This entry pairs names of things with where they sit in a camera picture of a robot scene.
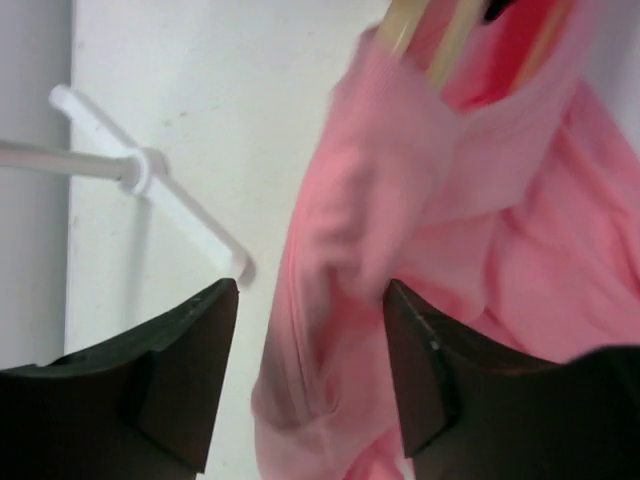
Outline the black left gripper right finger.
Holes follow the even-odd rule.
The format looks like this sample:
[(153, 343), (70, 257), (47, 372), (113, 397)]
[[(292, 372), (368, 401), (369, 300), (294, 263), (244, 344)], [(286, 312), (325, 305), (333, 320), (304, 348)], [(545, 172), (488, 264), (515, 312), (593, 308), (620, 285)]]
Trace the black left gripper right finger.
[(639, 351), (565, 364), (506, 347), (400, 281), (384, 324), (405, 455), (419, 479), (635, 479)]

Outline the beige plastic hanger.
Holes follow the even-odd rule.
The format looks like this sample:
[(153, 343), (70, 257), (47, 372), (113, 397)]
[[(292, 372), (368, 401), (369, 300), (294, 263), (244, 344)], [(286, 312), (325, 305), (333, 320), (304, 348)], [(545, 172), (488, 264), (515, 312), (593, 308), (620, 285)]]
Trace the beige plastic hanger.
[(498, 60), (490, 85), (500, 97), (515, 92), (547, 60), (572, 1), (393, 1), (376, 31), (376, 40), (400, 59), (410, 56), (429, 83), (442, 89), (454, 72), (473, 31), (505, 14), (498, 33)]

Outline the pink t shirt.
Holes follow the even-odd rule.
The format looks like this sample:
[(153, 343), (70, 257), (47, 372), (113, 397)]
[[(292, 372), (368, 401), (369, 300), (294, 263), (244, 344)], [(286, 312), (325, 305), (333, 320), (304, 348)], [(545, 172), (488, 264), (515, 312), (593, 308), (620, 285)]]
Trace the pink t shirt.
[(440, 90), (379, 25), (362, 34), (280, 263), (252, 393), (263, 478), (403, 477), (393, 281), (545, 361), (639, 351), (639, 159), (583, 78), (602, 3), (572, 2), (547, 60), (502, 97), (505, 14)]

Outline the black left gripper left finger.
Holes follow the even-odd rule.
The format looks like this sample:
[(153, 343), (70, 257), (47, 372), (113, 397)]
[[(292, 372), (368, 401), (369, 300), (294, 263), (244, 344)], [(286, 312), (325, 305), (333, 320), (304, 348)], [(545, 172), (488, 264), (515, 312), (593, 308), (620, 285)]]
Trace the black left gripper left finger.
[(206, 468), (239, 303), (222, 279), (51, 364), (1, 373), (5, 479), (193, 479)]

